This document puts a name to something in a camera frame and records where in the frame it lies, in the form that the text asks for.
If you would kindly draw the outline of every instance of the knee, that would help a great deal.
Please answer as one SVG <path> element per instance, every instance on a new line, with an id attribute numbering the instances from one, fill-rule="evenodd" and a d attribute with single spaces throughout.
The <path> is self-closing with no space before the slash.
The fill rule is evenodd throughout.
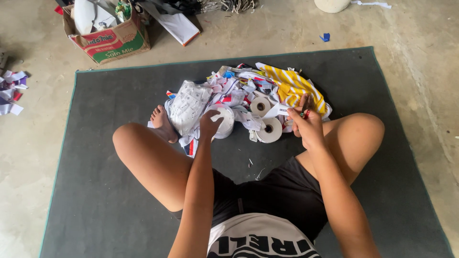
<path id="1" fill-rule="evenodd" d="M 362 133 L 368 133 L 382 140 L 385 128 L 381 119 L 366 113 L 356 113 L 351 115 L 351 118 L 352 124 L 357 125 Z"/>
<path id="2" fill-rule="evenodd" d="M 118 129 L 115 130 L 113 133 L 113 143 L 117 144 L 123 140 L 128 140 L 129 138 L 132 138 L 139 132 L 139 130 L 142 130 L 144 128 L 143 125 L 139 123 L 127 123 L 124 124 Z"/>

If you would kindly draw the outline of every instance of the indomie logo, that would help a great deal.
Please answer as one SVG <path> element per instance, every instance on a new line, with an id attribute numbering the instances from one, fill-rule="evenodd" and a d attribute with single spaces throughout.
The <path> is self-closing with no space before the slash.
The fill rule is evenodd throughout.
<path id="1" fill-rule="evenodd" d="M 99 37 L 89 41 L 89 45 L 100 43 L 102 41 L 109 40 L 109 39 L 113 39 L 113 36 L 105 34 L 105 36 L 99 36 Z"/>

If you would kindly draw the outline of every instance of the dark gray mat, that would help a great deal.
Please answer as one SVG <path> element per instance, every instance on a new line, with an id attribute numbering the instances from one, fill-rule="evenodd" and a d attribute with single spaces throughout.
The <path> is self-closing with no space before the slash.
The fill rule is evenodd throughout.
<path id="1" fill-rule="evenodd" d="M 383 257 L 452 257 L 371 47 L 77 72 L 40 256 L 167 257 L 179 223 L 121 163 L 112 134 L 124 123 L 146 124 L 166 90 L 183 80 L 256 62 L 303 69 L 333 106 L 332 119 L 366 112 L 386 125 L 379 151 L 352 185 Z M 236 183 L 303 151 L 293 134 L 271 144 L 248 134 L 237 123 L 230 137 L 212 143 L 214 167 Z M 341 257 L 329 226 L 316 242 L 323 257 Z"/>

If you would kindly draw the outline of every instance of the scissors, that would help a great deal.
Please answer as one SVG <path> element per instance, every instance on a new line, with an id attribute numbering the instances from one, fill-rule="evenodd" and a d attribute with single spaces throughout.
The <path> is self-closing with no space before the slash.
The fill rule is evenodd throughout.
<path id="1" fill-rule="evenodd" d="M 303 108 L 301 109 L 301 113 L 300 113 L 300 116 L 304 119 L 307 119 L 308 116 L 309 116 L 309 109 L 306 110 L 306 104 L 303 105 Z"/>

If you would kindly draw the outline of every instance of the yellow striped fabric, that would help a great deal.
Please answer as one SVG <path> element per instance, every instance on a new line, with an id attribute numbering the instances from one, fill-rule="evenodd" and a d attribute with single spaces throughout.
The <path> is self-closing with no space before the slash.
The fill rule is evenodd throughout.
<path id="1" fill-rule="evenodd" d="M 279 86 L 277 93 L 280 101 L 291 106 L 297 107 L 300 105 L 301 96 L 305 93 L 314 96 L 315 110 L 320 115 L 327 113 L 327 105 L 322 94 L 307 80 L 301 77 L 298 72 L 286 71 L 269 65 L 259 67 L 264 71 L 267 77 L 272 78 Z"/>

